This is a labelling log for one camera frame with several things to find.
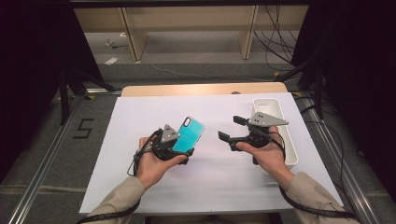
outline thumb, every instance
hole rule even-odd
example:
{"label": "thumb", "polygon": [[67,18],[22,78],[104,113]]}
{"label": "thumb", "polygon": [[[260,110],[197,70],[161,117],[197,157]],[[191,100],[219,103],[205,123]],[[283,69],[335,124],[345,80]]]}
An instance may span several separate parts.
{"label": "thumb", "polygon": [[238,142],[238,143],[236,143],[235,146],[236,146],[237,148],[243,150],[243,151],[246,151],[247,153],[250,153],[250,154],[252,154],[253,151],[254,151],[254,147],[251,146],[251,145],[248,144],[248,143]]}
{"label": "thumb", "polygon": [[171,168],[172,166],[176,166],[186,159],[187,159],[187,156],[179,155],[179,156],[175,156],[171,160],[167,161],[166,164],[169,168]]}

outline long-sleeve shirt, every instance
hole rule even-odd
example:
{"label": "long-sleeve shirt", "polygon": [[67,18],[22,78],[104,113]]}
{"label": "long-sleeve shirt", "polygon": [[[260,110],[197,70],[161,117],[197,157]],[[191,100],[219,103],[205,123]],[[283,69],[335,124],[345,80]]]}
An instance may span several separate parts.
{"label": "long-sleeve shirt", "polygon": [[[136,177],[128,177],[121,184],[115,187],[103,201],[91,212],[90,216],[124,211],[134,206],[145,193],[145,188]],[[306,173],[299,173],[294,176],[288,188],[288,196],[295,202],[322,210],[344,211],[344,208],[334,199],[334,197],[323,188],[317,181]],[[355,224],[354,219],[320,217],[295,209],[298,218],[302,223],[320,224]],[[97,221],[100,224],[127,224],[131,216]]]}

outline hand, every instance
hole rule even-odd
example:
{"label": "hand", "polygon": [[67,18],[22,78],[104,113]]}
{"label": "hand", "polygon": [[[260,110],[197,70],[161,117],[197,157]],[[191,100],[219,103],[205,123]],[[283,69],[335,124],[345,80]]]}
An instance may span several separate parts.
{"label": "hand", "polygon": [[[142,147],[147,140],[147,137],[140,138],[139,147]],[[181,163],[186,158],[186,156],[180,155],[169,161],[162,161],[152,152],[146,152],[140,159],[139,167],[137,168],[137,178],[143,183],[145,189],[149,189],[163,178],[169,168]]]}
{"label": "hand", "polygon": [[[281,142],[281,138],[278,134],[278,129],[276,126],[272,126],[269,129],[272,134],[273,139],[278,143]],[[268,172],[282,187],[284,190],[288,190],[289,184],[294,177],[294,174],[288,169],[283,159],[282,150],[273,142],[268,143],[265,147],[256,148],[248,143],[238,142],[236,146],[251,154],[256,158],[260,167]]]}

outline white table surface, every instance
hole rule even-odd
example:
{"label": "white table surface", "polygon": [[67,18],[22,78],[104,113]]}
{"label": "white table surface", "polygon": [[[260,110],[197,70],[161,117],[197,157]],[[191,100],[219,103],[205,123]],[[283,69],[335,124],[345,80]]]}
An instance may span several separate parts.
{"label": "white table surface", "polygon": [[218,131],[246,136],[248,128],[233,116],[250,118],[255,99],[274,98],[289,121],[290,139],[298,156],[291,171],[306,172],[342,204],[290,93],[204,96],[120,97],[92,172],[81,214],[88,214],[128,175],[138,140],[164,124],[175,130],[187,116],[200,120],[205,131],[187,165],[171,168],[142,197],[135,214],[187,215],[279,211],[291,206],[275,180],[252,163],[245,152],[232,152]]}

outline smartphone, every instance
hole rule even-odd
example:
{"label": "smartphone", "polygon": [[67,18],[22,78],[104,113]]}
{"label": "smartphone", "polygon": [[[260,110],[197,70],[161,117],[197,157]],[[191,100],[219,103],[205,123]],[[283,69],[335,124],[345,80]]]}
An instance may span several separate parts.
{"label": "smartphone", "polygon": [[173,150],[177,152],[187,152],[194,148],[204,132],[204,128],[204,125],[198,120],[190,116],[186,117],[178,130],[180,136],[173,146]]}

